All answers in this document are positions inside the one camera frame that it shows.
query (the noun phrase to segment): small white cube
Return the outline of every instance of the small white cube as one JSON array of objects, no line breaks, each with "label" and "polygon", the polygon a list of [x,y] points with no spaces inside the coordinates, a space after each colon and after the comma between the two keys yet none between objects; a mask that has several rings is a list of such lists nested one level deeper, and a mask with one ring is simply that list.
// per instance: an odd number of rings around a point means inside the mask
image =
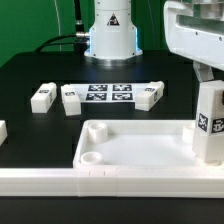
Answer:
[{"label": "small white cube", "polygon": [[0,121],[0,145],[5,141],[7,138],[7,130],[5,121]]}]

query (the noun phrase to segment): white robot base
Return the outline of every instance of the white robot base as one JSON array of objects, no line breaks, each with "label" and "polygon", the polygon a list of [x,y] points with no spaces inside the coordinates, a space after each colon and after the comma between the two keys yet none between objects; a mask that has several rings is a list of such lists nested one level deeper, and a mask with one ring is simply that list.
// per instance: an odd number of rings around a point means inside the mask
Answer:
[{"label": "white robot base", "polygon": [[137,28],[131,21],[131,1],[95,0],[95,23],[89,31],[87,62],[106,66],[133,63],[142,55]]}]

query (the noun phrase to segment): white plastic tray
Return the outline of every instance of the white plastic tray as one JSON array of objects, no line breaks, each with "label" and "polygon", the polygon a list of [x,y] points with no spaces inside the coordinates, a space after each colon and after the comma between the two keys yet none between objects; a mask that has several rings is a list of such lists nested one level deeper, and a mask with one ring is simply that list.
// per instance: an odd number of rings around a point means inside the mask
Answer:
[{"label": "white plastic tray", "polygon": [[[108,127],[103,143],[89,141],[88,127]],[[191,121],[97,120],[85,122],[74,158],[80,196],[224,197],[223,166],[197,163],[192,145],[182,141]],[[103,165],[83,165],[87,152],[103,155]]]},{"label": "white plastic tray", "polygon": [[[94,122],[107,125],[107,141],[89,141]],[[87,121],[73,169],[0,169],[0,196],[224,198],[224,166],[200,165],[181,140],[189,122]],[[104,164],[81,164],[91,151],[100,152]]]}]

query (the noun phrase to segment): cable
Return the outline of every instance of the cable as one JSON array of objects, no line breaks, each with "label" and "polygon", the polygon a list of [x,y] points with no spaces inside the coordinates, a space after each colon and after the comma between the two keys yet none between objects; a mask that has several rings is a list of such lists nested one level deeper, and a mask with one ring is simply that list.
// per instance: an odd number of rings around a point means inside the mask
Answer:
[{"label": "cable", "polygon": [[57,0],[54,0],[54,5],[55,5],[56,14],[57,14],[57,21],[58,21],[58,35],[61,36],[61,19],[60,19],[60,14],[59,14],[59,10],[58,10]]},{"label": "cable", "polygon": [[54,37],[54,38],[51,38],[50,40],[44,42],[40,47],[38,47],[35,52],[39,52],[39,48],[41,49],[43,46],[47,45],[47,44],[50,44],[54,41],[57,41],[57,40],[63,40],[63,39],[66,39],[66,38],[76,38],[76,35],[75,34],[67,34],[67,35],[61,35],[61,36],[58,36],[58,37]]},{"label": "cable", "polygon": [[76,24],[75,24],[76,32],[84,32],[80,0],[74,0],[74,8],[75,8],[75,19],[76,19]]},{"label": "cable", "polygon": [[45,47],[49,46],[62,46],[62,45],[74,45],[74,44],[87,44],[86,41],[77,41],[77,42],[65,42],[65,43],[51,43],[51,44],[45,44],[38,47],[35,52],[40,53],[41,50],[43,50]]},{"label": "cable", "polygon": [[152,29],[153,29],[153,37],[154,37],[154,44],[156,46],[156,29],[155,29],[155,23],[154,23],[154,19],[153,19],[153,13],[152,13],[152,6],[151,6],[151,0],[148,0],[148,7],[149,7],[149,12],[150,12],[150,17],[151,17],[151,21],[152,21]]}]

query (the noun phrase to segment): green background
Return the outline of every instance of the green background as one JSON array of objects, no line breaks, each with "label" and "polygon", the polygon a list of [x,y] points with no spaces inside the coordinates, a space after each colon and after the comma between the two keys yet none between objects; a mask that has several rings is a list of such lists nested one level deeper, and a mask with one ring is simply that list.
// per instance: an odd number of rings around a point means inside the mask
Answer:
[{"label": "green background", "polygon": [[[80,0],[85,30],[94,22],[94,0]],[[166,49],[163,25],[165,0],[151,0],[156,30],[153,26],[147,0],[132,0],[132,21],[138,28],[139,47],[143,50]],[[73,0],[57,0],[61,34],[75,32]],[[0,66],[13,55],[33,51],[46,40],[58,36],[58,21],[54,0],[0,1]],[[59,50],[58,47],[47,50]]]}]

